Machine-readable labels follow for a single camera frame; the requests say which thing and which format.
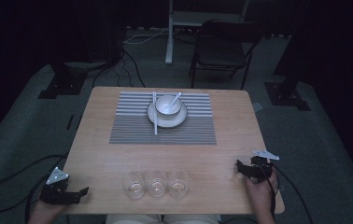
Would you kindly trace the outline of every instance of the gray placemat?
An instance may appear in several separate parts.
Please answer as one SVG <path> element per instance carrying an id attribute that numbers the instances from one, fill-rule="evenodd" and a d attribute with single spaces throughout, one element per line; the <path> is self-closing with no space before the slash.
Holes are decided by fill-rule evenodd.
<path id="1" fill-rule="evenodd" d="M 157 92 L 157 97 L 176 92 Z M 184 93 L 179 99 L 188 108 L 185 121 L 174 128 L 158 128 L 147 110 L 152 92 L 122 91 L 110 135 L 110 144 L 216 145 L 212 109 L 207 93 Z"/>

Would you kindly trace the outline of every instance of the wooden table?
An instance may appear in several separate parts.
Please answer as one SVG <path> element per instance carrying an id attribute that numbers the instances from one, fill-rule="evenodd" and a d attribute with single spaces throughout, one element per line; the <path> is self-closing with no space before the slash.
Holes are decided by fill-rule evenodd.
<path id="1" fill-rule="evenodd" d="M 208 93 L 217 144 L 109 144 L 121 91 L 182 91 Z M 251 214 L 246 188 L 236 172 L 236 160 L 248 161 L 265 145 L 245 91 L 96 87 L 87 104 L 64 171 L 68 191 L 90 187 L 69 214 Z M 124 174 L 157 168 L 183 169 L 191 176 L 186 197 L 161 198 L 146 193 L 130 199 L 121 187 Z M 280 193 L 276 213 L 284 211 Z"/>

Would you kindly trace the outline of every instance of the glass cup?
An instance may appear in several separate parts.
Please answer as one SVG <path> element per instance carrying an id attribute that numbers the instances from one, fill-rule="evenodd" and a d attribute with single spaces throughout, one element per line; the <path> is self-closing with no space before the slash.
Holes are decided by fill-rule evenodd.
<path id="1" fill-rule="evenodd" d="M 185 171 L 176 170 L 168 178 L 168 187 L 170 194 L 174 198 L 183 198 L 188 192 L 189 175 Z"/>
<path id="2" fill-rule="evenodd" d="M 138 171 L 131 171 L 127 173 L 121 184 L 130 198 L 137 199 L 142 197 L 145 193 L 144 175 Z"/>
<path id="3" fill-rule="evenodd" d="M 148 192 L 153 197 L 161 197 L 167 191 L 166 175 L 164 171 L 152 170 L 145 176 Z"/>

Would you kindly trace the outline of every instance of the floor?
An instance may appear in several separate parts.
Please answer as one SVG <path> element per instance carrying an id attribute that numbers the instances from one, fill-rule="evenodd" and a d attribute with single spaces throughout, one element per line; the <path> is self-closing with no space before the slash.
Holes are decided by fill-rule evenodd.
<path id="1" fill-rule="evenodd" d="M 129 31 L 156 35 L 161 30 Z M 129 42 L 142 42 L 141 36 Z M 45 90 L 53 72 L 49 66 L 34 74 L 0 124 L 0 180 L 48 155 L 63 155 L 70 149 L 92 86 L 135 86 L 189 88 L 188 76 L 194 38 L 183 31 L 176 34 L 174 60 L 165 65 L 165 35 L 158 35 L 141 44 L 124 44 L 124 55 L 114 68 L 98 75 L 91 71 L 79 95 L 59 95 L 56 99 L 37 99 Z M 310 111 L 294 106 L 272 105 L 264 82 L 282 82 L 273 75 L 277 62 L 289 40 L 283 37 L 264 38 L 254 51 L 245 91 L 250 95 L 267 150 L 281 160 L 275 165 L 299 190 L 314 223 L 353 223 L 353 163 L 324 112 L 311 86 L 299 83 L 297 91 L 308 103 Z M 69 63 L 79 69 L 93 64 Z M 197 89 L 238 90 L 239 71 L 228 79 L 215 73 L 197 75 Z M 21 201 L 34 183 L 51 169 L 57 159 L 37 162 L 0 185 L 0 210 Z M 287 178 L 280 176 L 286 210 L 276 215 L 277 223 L 309 223 L 304 206 Z M 251 223 L 252 216 L 222 216 L 227 223 Z M 24 202 L 0 213 L 0 223 L 22 223 Z M 105 215 L 60 216 L 54 223 L 103 223 Z"/>

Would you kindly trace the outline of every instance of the person's hand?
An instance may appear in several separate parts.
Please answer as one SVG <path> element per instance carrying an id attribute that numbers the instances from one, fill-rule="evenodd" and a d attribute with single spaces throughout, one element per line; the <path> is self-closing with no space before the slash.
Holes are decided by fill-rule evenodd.
<path id="1" fill-rule="evenodd" d="M 28 224 L 50 224 L 68 205 L 51 205 L 39 200 L 31 211 Z"/>
<path id="2" fill-rule="evenodd" d="M 247 186 L 248 197 L 255 213 L 258 222 L 262 223 L 275 223 L 271 214 L 272 206 L 272 189 L 266 180 L 261 183 L 253 184 L 247 176 L 244 176 Z M 276 174 L 275 172 L 269 178 L 273 188 L 276 187 Z"/>

